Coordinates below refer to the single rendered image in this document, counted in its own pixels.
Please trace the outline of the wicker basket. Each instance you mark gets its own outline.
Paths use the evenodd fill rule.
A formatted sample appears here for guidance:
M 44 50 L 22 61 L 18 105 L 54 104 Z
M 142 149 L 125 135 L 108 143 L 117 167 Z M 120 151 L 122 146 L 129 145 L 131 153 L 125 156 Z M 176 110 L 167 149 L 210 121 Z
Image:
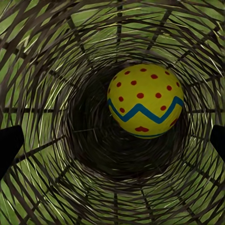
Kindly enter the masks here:
M 4 0 L 0 0 L 0 3 Z M 222 30 L 225 32 L 225 20 L 220 21 L 219 19 L 215 19 L 195 6 L 211 8 L 216 10 L 218 13 L 225 17 L 225 8 L 215 7 L 214 5 L 210 4 L 206 0 L 203 1 L 204 4 L 199 4 L 187 0 L 162 0 L 153 3 L 144 2 L 146 0 L 82 0 L 80 2 L 76 2 L 76 0 L 39 0 L 38 4 L 28 11 L 25 12 L 26 8 L 30 4 L 31 0 L 21 0 L 20 2 L 13 5 L 11 8 L 8 8 L 13 0 L 10 0 L 3 12 L 0 14 L 0 23 L 7 19 L 9 16 L 18 12 L 17 16 L 13 20 L 12 24 L 8 26 L 1 34 L 5 34 L 4 38 L 0 38 L 0 52 L 2 49 L 6 50 L 5 55 L 3 56 L 2 60 L 0 61 L 0 71 L 4 67 L 5 63 L 9 59 L 9 64 L 7 68 L 7 73 L 4 76 L 1 84 L 0 84 L 0 129 L 2 125 L 2 121 L 4 119 L 5 128 L 13 126 L 11 113 L 16 113 L 16 120 L 15 126 L 20 124 L 22 126 L 22 121 L 24 118 L 25 125 L 25 113 L 28 113 L 28 122 L 26 125 L 26 136 L 28 135 L 28 126 L 30 121 L 31 113 L 33 113 L 33 120 L 31 125 L 31 132 L 30 132 L 30 146 L 28 152 L 25 151 L 25 142 L 23 143 L 23 155 L 19 156 L 17 153 L 17 157 L 14 158 L 11 165 L 7 169 L 6 173 L 3 176 L 4 182 L 9 187 L 11 197 L 13 200 L 13 204 L 7 199 L 6 195 L 4 194 L 1 185 L 0 185 L 0 192 L 2 193 L 3 199 L 6 199 L 15 214 L 17 215 L 19 225 L 27 225 L 27 221 L 31 220 L 34 222 L 35 225 L 42 225 L 39 219 L 41 218 L 43 221 L 47 223 L 47 225 L 62 225 L 58 217 L 55 215 L 51 207 L 47 202 L 53 205 L 53 207 L 57 210 L 61 210 L 68 217 L 71 219 L 74 225 L 86 225 L 85 223 L 81 222 L 82 219 L 92 223 L 93 225 L 113 225 L 109 223 L 105 223 L 102 220 L 113 221 L 114 225 L 119 224 L 128 224 L 128 225 L 161 225 L 164 222 L 176 219 L 176 218 L 186 218 L 191 217 L 186 223 L 182 225 L 189 225 L 192 222 L 196 222 L 197 225 L 207 225 L 212 219 L 214 219 L 219 213 L 222 213 L 217 222 L 214 225 L 221 225 L 225 222 L 225 207 L 222 208 L 219 212 L 218 209 L 221 205 L 225 202 L 225 196 L 212 204 L 216 197 L 219 195 L 221 191 L 225 192 L 225 180 L 220 183 L 221 176 L 225 171 L 225 162 L 223 163 L 222 171 L 219 177 L 215 180 L 215 174 L 218 166 L 222 162 L 220 160 L 220 155 L 218 154 L 213 162 L 210 163 L 210 166 L 206 172 L 204 172 L 204 168 L 208 162 L 205 162 L 205 165 L 202 169 L 199 169 L 201 166 L 202 160 L 207 156 L 208 150 L 210 149 L 210 128 L 213 129 L 212 123 L 212 113 L 215 113 L 215 124 L 219 124 L 222 126 L 222 117 L 221 113 L 225 114 L 225 101 L 223 100 L 223 96 L 221 93 L 221 88 L 225 92 L 225 89 L 221 85 L 220 78 L 223 77 L 225 79 L 225 63 L 221 60 L 221 58 L 225 59 L 225 55 L 223 54 L 222 50 L 225 50 L 218 42 L 218 38 L 225 41 L 225 37 L 223 37 L 218 31 Z M 221 3 L 225 5 L 225 0 L 219 0 Z M 97 6 L 97 7 L 90 7 L 87 9 L 80 10 L 85 5 L 93 5 L 97 3 L 104 3 L 110 2 L 107 5 Z M 37 17 L 40 10 L 49 3 L 49 6 L 45 10 L 43 14 Z M 123 8 L 125 5 L 134 4 L 134 3 L 141 3 L 142 5 L 135 6 L 135 7 L 128 7 Z M 186 3 L 191 5 L 195 10 L 199 13 L 190 11 L 186 6 L 182 3 Z M 149 12 L 145 14 L 138 14 L 138 15 L 124 15 L 122 12 L 127 12 L 131 10 L 139 10 L 140 8 L 164 8 L 166 9 L 163 12 L 163 18 L 159 20 L 153 20 L 151 22 L 145 22 L 147 18 L 142 19 L 135 19 L 136 17 L 141 17 L 145 15 L 151 15 L 161 12 Z M 117 8 L 117 11 L 110 12 L 107 11 L 105 14 L 97 15 L 101 10 L 107 8 Z M 86 21 L 82 23 L 80 26 L 76 27 L 75 22 L 72 19 L 72 14 L 80 14 L 90 11 L 96 11 L 92 17 L 85 19 Z M 177 16 L 172 14 L 172 11 L 177 11 L 181 13 L 185 13 L 188 15 L 194 15 L 197 17 L 207 18 L 213 24 L 216 25 L 215 28 L 209 27 L 206 23 L 199 21 L 195 18 L 185 17 L 185 16 Z M 100 22 L 94 22 L 98 18 L 106 15 L 115 15 L 113 17 L 108 17 Z M 174 21 L 173 19 L 169 18 L 170 15 L 173 15 L 181 22 L 188 25 L 184 26 L 179 22 Z M 9 36 L 11 35 L 12 31 L 16 27 L 17 24 L 22 22 L 27 18 L 27 21 L 21 27 L 21 29 L 14 34 L 10 39 Z M 42 23 L 46 19 L 50 18 L 49 22 L 44 24 Z M 84 25 L 87 21 L 92 18 L 96 18 L 92 22 Z M 190 25 L 189 23 L 182 20 L 182 18 L 202 25 L 210 29 L 208 34 L 204 34 L 201 30 L 198 30 L 194 26 Z M 48 44 L 50 39 L 56 33 L 56 31 L 62 27 L 64 24 L 68 24 L 70 28 L 68 28 L 64 35 L 61 36 L 62 32 L 55 38 L 55 40 Z M 149 25 L 147 27 L 137 29 L 137 28 L 130 28 L 130 30 L 126 30 L 123 28 L 124 24 L 129 23 L 139 23 L 140 25 L 146 24 Z M 99 35 L 99 32 L 104 30 L 105 28 L 115 27 L 117 26 L 117 30 L 110 36 L 107 36 L 97 42 L 87 43 L 88 41 L 96 39 L 94 36 Z M 196 34 L 194 34 L 190 29 L 194 29 L 195 31 L 199 32 L 203 35 L 202 39 L 199 39 Z M 29 30 L 34 28 L 34 30 L 27 36 L 23 41 L 21 39 Z M 150 28 L 157 28 L 156 30 L 149 30 Z M 168 29 L 176 30 L 180 35 L 171 33 Z M 32 40 L 32 38 L 40 33 L 39 38 L 26 49 L 26 46 Z M 149 38 L 146 34 L 152 34 L 151 38 Z M 146 35 L 146 36 L 145 36 Z M 158 36 L 165 36 L 170 37 L 181 45 L 173 45 L 173 44 L 166 44 L 163 42 L 159 42 Z M 42 47 L 38 49 L 41 42 L 46 39 Z M 60 44 L 68 39 L 68 41 L 61 47 Z M 214 50 L 211 45 L 208 43 L 207 40 L 210 40 L 214 44 L 216 44 L 222 53 L 218 53 Z M 21 41 L 21 42 L 20 42 Z M 194 42 L 195 41 L 195 42 Z M 171 48 L 170 46 L 177 46 L 181 49 L 178 51 L 177 49 Z M 67 48 L 68 47 L 68 48 Z M 152 50 L 151 48 L 157 48 L 158 50 L 164 50 L 177 58 L 174 61 L 168 60 L 163 55 L 159 54 L 158 52 Z M 24 51 L 26 49 L 26 51 Z M 68 59 L 73 53 L 75 53 L 79 49 L 77 55 L 73 56 L 71 59 Z M 56 57 L 53 55 L 58 52 Z M 10 65 L 12 54 L 15 54 L 16 57 Z M 101 55 L 101 56 L 98 56 Z M 200 64 L 198 65 L 194 61 L 192 61 L 188 55 L 193 57 L 197 60 Z M 15 63 L 18 61 L 19 58 L 24 59 L 20 68 L 17 69 L 16 75 L 12 79 L 11 83 L 8 86 L 8 82 L 10 80 L 11 74 L 13 72 Z M 177 64 L 180 64 L 178 67 Z M 98 102 L 98 105 L 92 111 L 92 124 L 94 119 L 94 127 L 90 127 L 90 104 L 87 109 L 87 113 L 85 112 L 85 104 L 86 98 L 79 109 L 77 111 L 77 106 L 79 101 L 83 97 L 84 93 L 86 93 L 87 87 L 95 81 L 99 81 L 101 86 L 94 89 L 91 93 L 95 92 L 95 94 L 91 97 L 92 100 L 94 99 L 94 104 L 98 97 L 100 97 L 105 92 L 108 92 L 109 83 L 111 80 L 105 83 L 101 83 L 101 78 L 105 76 L 112 76 L 117 74 L 123 68 L 138 65 L 138 64 L 154 64 L 154 65 L 163 65 L 166 69 L 170 69 L 173 74 L 177 77 L 183 87 L 184 92 L 184 104 L 183 109 L 180 112 L 180 116 L 175 122 L 176 131 L 173 131 L 171 127 L 168 131 L 167 137 L 165 139 L 164 144 L 162 145 L 162 149 L 160 149 L 157 153 L 149 156 L 149 154 L 159 147 L 162 143 L 163 136 L 160 135 L 159 137 L 153 139 L 146 139 L 143 140 L 141 143 L 133 145 L 136 142 L 140 142 L 141 139 L 138 137 L 134 137 L 134 135 L 127 135 L 127 131 L 123 130 L 120 127 L 119 123 L 113 123 L 113 117 L 109 116 L 107 113 L 110 108 L 107 106 L 107 96 L 101 99 Z M 35 65 L 34 72 L 32 75 L 32 65 Z M 194 75 L 191 75 L 185 65 L 192 71 Z M 210 77 L 205 79 L 201 72 L 199 72 L 194 65 L 208 74 Z M 71 71 L 74 67 L 76 67 L 75 72 L 71 75 L 68 75 L 66 78 L 68 71 Z M 25 75 L 29 71 L 28 81 L 26 86 L 24 86 L 25 82 Z M 22 73 L 21 80 L 17 87 L 15 88 L 16 80 L 19 75 Z M 190 84 L 181 76 L 184 75 Z M 52 82 L 49 86 L 49 81 L 52 77 Z M 219 90 L 216 87 L 215 79 L 218 82 Z M 211 90 L 208 82 L 212 81 L 213 91 Z M 63 82 L 63 85 L 59 89 L 58 93 L 54 98 L 54 93 L 59 87 L 59 85 Z M 15 103 L 15 106 L 12 107 L 14 94 L 20 85 L 19 91 L 19 98 Z M 6 103 L 6 95 L 13 87 L 12 96 L 10 97 L 9 101 Z M 49 106 L 49 101 L 47 103 L 49 94 L 53 89 L 52 94 L 52 103 Z M 209 109 L 208 100 L 202 94 L 201 87 L 205 91 L 205 95 L 208 91 L 211 94 L 212 101 L 214 101 L 215 109 Z M 27 96 L 29 95 L 30 91 L 32 90 L 31 96 L 27 100 Z M 223 109 L 220 109 L 219 101 L 218 101 L 218 94 L 219 92 Z M 198 102 L 199 108 L 196 107 L 195 102 Z M 94 106 L 93 104 L 93 106 Z M 76 113 L 78 112 L 78 119 L 80 116 L 80 128 L 81 131 L 75 131 L 75 117 Z M 8 113 L 7 118 L 7 125 L 5 122 L 5 113 Z M 48 135 L 46 137 L 46 141 L 44 141 L 44 132 L 42 131 L 42 119 L 43 113 L 52 113 L 52 122 L 51 127 L 48 129 Z M 194 124 L 194 113 L 197 113 L 196 119 L 196 126 Z M 201 113 L 201 121 L 199 123 L 199 113 Z M 205 116 L 205 122 L 203 122 L 203 114 Z M 109 118 L 109 124 L 106 125 L 107 118 Z M 38 128 L 38 124 L 40 123 L 40 130 Z M 96 132 L 98 128 L 99 136 Z M 89 155 L 89 147 L 86 143 L 88 142 L 89 133 L 88 130 L 91 132 L 91 135 L 94 137 L 96 143 L 98 143 L 101 147 L 103 147 L 107 152 L 110 152 L 109 157 L 115 158 L 120 162 L 114 162 L 107 157 L 101 157 L 99 153 L 96 154 L 102 159 L 99 163 L 97 163 L 92 157 Z M 170 137 L 171 132 L 175 134 L 175 140 L 172 148 L 168 149 L 167 143 Z M 33 144 L 35 140 L 35 135 L 37 132 L 38 137 L 38 147 L 33 149 Z M 40 146 L 40 135 L 43 135 L 42 145 Z M 117 134 L 116 134 L 117 133 Z M 185 157 L 187 151 L 189 150 L 188 145 L 191 139 L 194 137 L 196 138 L 196 146 L 191 150 L 188 156 Z M 116 143 L 115 141 L 119 141 L 122 143 L 122 148 L 114 148 L 108 149 L 104 145 L 103 139 L 106 139 L 111 146 L 114 146 Z M 131 146 L 125 147 L 125 145 L 131 144 Z M 85 148 L 83 147 L 85 146 Z M 55 159 L 52 157 L 52 160 L 56 163 L 59 172 L 54 167 L 53 163 L 50 161 L 48 155 L 48 161 L 50 166 L 50 171 L 48 171 L 46 162 L 44 161 L 41 150 L 46 149 L 49 147 L 55 155 Z M 147 148 L 146 148 L 147 147 Z M 58 166 L 57 155 L 55 153 L 55 148 L 57 149 L 59 159 L 62 161 L 62 170 Z M 134 150 L 142 150 L 146 148 L 146 151 L 139 152 L 135 154 L 127 154 L 126 152 L 134 151 Z M 60 149 L 64 153 L 64 157 L 60 153 Z M 40 153 L 42 158 L 43 164 L 42 165 L 39 160 L 34 156 L 36 153 Z M 196 160 L 192 165 L 191 162 L 194 156 L 197 154 Z M 119 168 L 120 165 L 136 165 L 138 163 L 145 163 L 151 159 L 153 162 L 149 165 L 154 164 L 157 162 L 161 157 L 165 155 L 165 159 L 157 165 L 155 168 L 147 169 L 147 170 L 136 170 L 136 172 L 130 171 L 127 168 Z M 33 160 L 36 162 L 38 167 L 47 177 L 49 186 L 38 172 L 36 167 L 32 164 L 29 157 L 32 157 Z M 211 167 L 213 166 L 214 162 L 217 159 L 216 168 L 209 176 L 209 172 Z M 30 172 L 30 178 L 26 176 L 26 174 L 22 171 L 22 168 L 19 164 L 21 161 L 28 160 L 30 164 L 33 166 L 37 175 L 40 176 L 41 180 L 46 185 L 47 191 L 44 192 L 41 186 L 38 184 L 39 188 L 41 189 L 43 195 L 39 193 L 39 191 L 35 188 L 33 183 L 33 177 L 30 172 L 29 167 L 27 166 Z M 106 163 L 103 163 L 106 162 Z M 186 167 L 181 171 L 180 176 L 185 171 L 185 169 L 189 166 L 190 169 L 182 177 L 178 177 L 178 179 L 174 182 L 171 182 L 175 176 L 179 174 L 179 170 L 182 166 L 186 164 Z M 99 165 L 106 166 L 110 169 L 116 170 L 117 172 L 113 172 L 107 169 L 102 169 Z M 147 165 L 147 166 L 149 166 Z M 174 167 L 171 167 L 174 165 Z M 74 169 L 78 170 L 82 176 L 86 179 L 91 180 L 94 187 L 88 182 L 82 180 L 81 176 L 75 172 Z M 165 176 L 172 168 L 174 170 L 168 176 Z M 18 172 L 21 173 L 24 179 L 25 187 L 19 180 Z M 57 172 L 58 177 L 54 176 L 54 171 Z M 77 186 L 72 184 L 65 174 L 69 172 L 71 177 L 73 178 L 74 182 L 76 182 Z M 189 181 L 193 174 L 198 172 L 196 178 L 192 181 Z M 17 184 L 20 187 L 21 194 L 16 189 L 14 184 L 11 182 L 10 174 L 15 179 Z M 197 184 L 195 191 L 189 195 L 188 197 L 184 198 L 189 190 L 192 189 L 192 185 L 194 182 L 202 175 L 200 182 Z M 157 180 L 154 180 L 154 179 Z M 207 178 L 205 185 L 202 186 L 200 189 L 199 186 L 203 182 L 203 180 Z M 103 180 L 102 180 L 103 179 Z M 79 182 L 80 184 L 79 184 Z M 35 194 L 37 203 L 33 201 L 31 198 L 26 182 L 32 189 Z M 182 182 L 185 183 L 179 189 L 176 189 Z M 206 191 L 202 194 L 206 186 L 209 182 L 213 183 L 211 189 Z M 164 184 L 167 183 L 167 186 L 161 189 L 156 194 L 148 195 L 149 193 L 155 191 L 156 189 L 160 188 Z M 190 186 L 190 187 L 189 187 Z M 211 198 L 211 201 L 206 209 L 201 211 L 197 214 L 199 209 L 203 206 L 206 199 L 217 186 L 217 190 L 215 191 L 214 195 Z M 143 193 L 143 190 L 156 187 L 154 190 L 148 192 L 148 194 Z M 188 191 L 185 192 L 183 195 L 180 195 L 184 189 L 189 187 Z M 83 192 L 83 195 L 78 193 L 75 188 L 79 189 Z M 190 199 L 192 196 L 201 190 L 199 195 L 192 200 Z M 100 194 L 95 195 L 90 191 L 95 191 Z M 142 194 L 137 194 L 134 192 L 141 191 Z M 169 196 L 163 197 L 164 195 L 168 194 L 169 192 L 173 191 Z M 61 202 L 53 193 L 55 192 L 62 198 L 64 198 L 71 206 L 67 206 L 63 202 Z M 23 193 L 29 199 L 30 206 L 26 203 Z M 62 209 L 55 204 L 53 204 L 48 196 L 46 195 L 49 193 Z M 114 195 L 114 198 L 106 197 L 102 193 L 110 193 Z M 191 210 L 191 206 L 195 204 L 197 200 L 199 200 L 202 196 L 206 193 L 207 196 L 203 201 L 202 205 L 197 209 L 195 212 Z M 153 198 L 156 195 L 162 194 L 159 198 L 155 200 L 149 201 L 149 199 Z M 140 195 L 138 198 L 131 198 L 132 196 Z M 23 219 L 17 211 L 15 205 L 14 196 L 17 198 L 19 203 L 22 205 L 24 210 L 27 213 L 27 216 Z M 117 199 L 118 196 L 127 196 L 131 198 L 131 200 L 121 200 Z M 160 209 L 152 209 L 159 204 L 163 204 L 166 200 L 177 197 L 177 199 L 169 201 L 180 201 L 173 207 L 164 207 Z M 96 200 L 102 204 L 95 204 L 90 201 Z M 136 200 L 142 200 L 144 202 L 137 203 L 133 202 Z M 157 204 L 152 204 L 155 201 L 162 200 Z M 137 207 L 137 204 L 146 205 L 144 207 Z M 63 207 L 67 207 L 73 213 L 75 213 L 78 217 L 75 218 L 68 214 L 68 212 Z M 39 210 L 38 206 L 42 206 L 52 217 L 55 223 L 47 220 L 41 211 Z M 99 206 L 107 207 L 111 211 L 106 211 L 103 209 L 98 208 Z M 125 207 L 136 207 L 136 209 L 125 209 Z M 176 207 L 182 206 L 177 211 L 171 211 Z M 213 211 L 212 215 L 203 223 L 200 219 L 203 217 L 204 214 L 212 210 L 213 208 L 216 209 Z M 147 209 L 145 211 L 137 211 L 139 209 Z M 162 214 L 154 214 L 154 212 L 167 210 Z M 0 208 L 0 211 L 8 221 L 10 225 L 12 223 Z M 109 214 L 113 217 L 100 217 L 95 212 L 100 214 Z M 60 216 L 63 218 L 64 223 L 70 225 L 69 222 L 61 215 L 61 213 L 57 210 Z M 131 215 L 122 214 L 122 212 L 129 212 L 132 213 Z M 175 217 L 181 212 L 188 212 L 189 215 Z M 136 217 L 136 215 L 148 215 L 146 217 Z M 168 214 L 172 214 L 166 219 L 157 220 L 161 216 L 165 216 Z M 88 216 L 91 216 L 99 221 L 93 221 Z M 135 220 L 123 220 L 120 217 L 130 217 L 136 218 Z M 138 221 L 150 220 L 150 223 L 142 224 L 138 223 Z

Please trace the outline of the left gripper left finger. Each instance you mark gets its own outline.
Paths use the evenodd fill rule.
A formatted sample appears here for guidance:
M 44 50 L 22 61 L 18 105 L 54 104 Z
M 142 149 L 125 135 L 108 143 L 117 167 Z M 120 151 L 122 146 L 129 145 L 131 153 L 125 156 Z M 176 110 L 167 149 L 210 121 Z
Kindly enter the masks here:
M 0 180 L 24 142 L 23 129 L 20 124 L 0 130 Z

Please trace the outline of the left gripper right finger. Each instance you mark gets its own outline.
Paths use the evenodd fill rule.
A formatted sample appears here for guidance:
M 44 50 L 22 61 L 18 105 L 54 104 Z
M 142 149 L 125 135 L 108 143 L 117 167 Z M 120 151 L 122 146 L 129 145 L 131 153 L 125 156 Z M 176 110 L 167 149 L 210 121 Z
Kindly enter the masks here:
M 214 125 L 213 129 L 210 128 L 210 131 L 210 146 L 214 146 L 214 149 L 220 155 L 220 159 L 225 162 L 225 126 L 221 126 L 219 123 Z

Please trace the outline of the easter egg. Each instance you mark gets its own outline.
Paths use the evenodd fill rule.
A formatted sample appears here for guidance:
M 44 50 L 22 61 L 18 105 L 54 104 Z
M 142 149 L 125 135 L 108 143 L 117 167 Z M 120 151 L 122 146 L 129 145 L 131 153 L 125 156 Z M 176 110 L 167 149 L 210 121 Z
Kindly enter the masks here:
M 138 64 L 120 70 L 108 87 L 110 115 L 128 135 L 141 140 L 164 135 L 180 116 L 184 92 L 170 69 Z

